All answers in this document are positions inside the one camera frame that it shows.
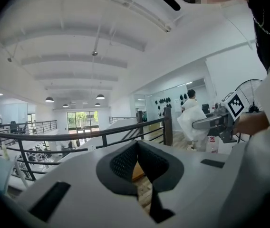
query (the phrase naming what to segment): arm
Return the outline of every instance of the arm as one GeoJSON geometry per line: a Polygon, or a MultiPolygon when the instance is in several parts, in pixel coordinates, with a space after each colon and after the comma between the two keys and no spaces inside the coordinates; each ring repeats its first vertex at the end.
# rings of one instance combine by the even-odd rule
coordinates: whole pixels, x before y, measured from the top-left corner
{"type": "Polygon", "coordinates": [[[269,127],[267,116],[264,112],[256,114],[243,114],[240,116],[233,133],[254,135],[269,127]]]}

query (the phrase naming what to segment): chain necklace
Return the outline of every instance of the chain necklace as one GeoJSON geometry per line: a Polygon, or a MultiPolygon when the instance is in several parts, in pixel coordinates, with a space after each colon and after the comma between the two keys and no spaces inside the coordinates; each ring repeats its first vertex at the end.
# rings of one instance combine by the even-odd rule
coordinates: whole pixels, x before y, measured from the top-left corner
{"type": "Polygon", "coordinates": [[[265,9],[263,9],[263,22],[262,22],[262,24],[260,24],[254,16],[253,16],[253,20],[267,35],[270,35],[270,32],[265,30],[263,27],[264,23],[265,23],[265,9]]]}
{"type": "Polygon", "coordinates": [[[254,16],[253,16],[253,20],[267,35],[270,35],[270,32],[265,30],[263,27],[264,23],[265,23],[265,9],[263,9],[263,22],[262,22],[262,24],[260,24],[254,16]]]}

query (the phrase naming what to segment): glass window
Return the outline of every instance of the glass window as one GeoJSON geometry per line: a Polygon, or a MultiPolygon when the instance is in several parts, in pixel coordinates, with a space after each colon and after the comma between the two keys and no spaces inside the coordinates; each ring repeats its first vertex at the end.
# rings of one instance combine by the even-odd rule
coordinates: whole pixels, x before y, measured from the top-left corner
{"type": "Polygon", "coordinates": [[[98,124],[98,112],[90,112],[91,126],[96,126],[98,124]]]}
{"type": "Polygon", "coordinates": [[[76,127],[90,126],[89,112],[76,112],[76,127]]]}
{"type": "Polygon", "coordinates": [[[99,131],[98,111],[95,112],[68,112],[67,113],[68,132],[90,133],[99,131]]]}
{"type": "Polygon", "coordinates": [[[68,128],[76,128],[76,118],[74,112],[68,112],[67,113],[67,124],[68,128]]]}

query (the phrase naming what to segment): electric fan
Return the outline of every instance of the electric fan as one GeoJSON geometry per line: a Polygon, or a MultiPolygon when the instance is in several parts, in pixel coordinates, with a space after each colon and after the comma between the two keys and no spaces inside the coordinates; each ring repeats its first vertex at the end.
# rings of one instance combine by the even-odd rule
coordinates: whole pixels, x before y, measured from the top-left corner
{"type": "MultiPolygon", "coordinates": [[[[259,113],[263,110],[261,104],[255,97],[255,90],[260,86],[262,80],[259,79],[250,79],[242,83],[239,87],[236,88],[238,96],[241,98],[241,101],[244,104],[245,113],[259,113]]],[[[239,141],[248,141],[250,136],[247,134],[237,134],[239,141]]]]}

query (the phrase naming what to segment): ceiling light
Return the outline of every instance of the ceiling light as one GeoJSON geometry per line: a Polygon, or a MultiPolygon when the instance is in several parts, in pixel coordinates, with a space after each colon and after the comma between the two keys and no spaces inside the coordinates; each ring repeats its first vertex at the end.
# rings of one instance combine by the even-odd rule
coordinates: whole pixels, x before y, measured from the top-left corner
{"type": "Polygon", "coordinates": [[[52,98],[52,97],[47,97],[46,99],[45,99],[45,101],[46,102],[54,102],[54,99],[52,98]]]}
{"type": "Polygon", "coordinates": [[[97,95],[96,99],[103,100],[103,99],[105,99],[105,96],[103,94],[99,94],[99,95],[97,95]]]}

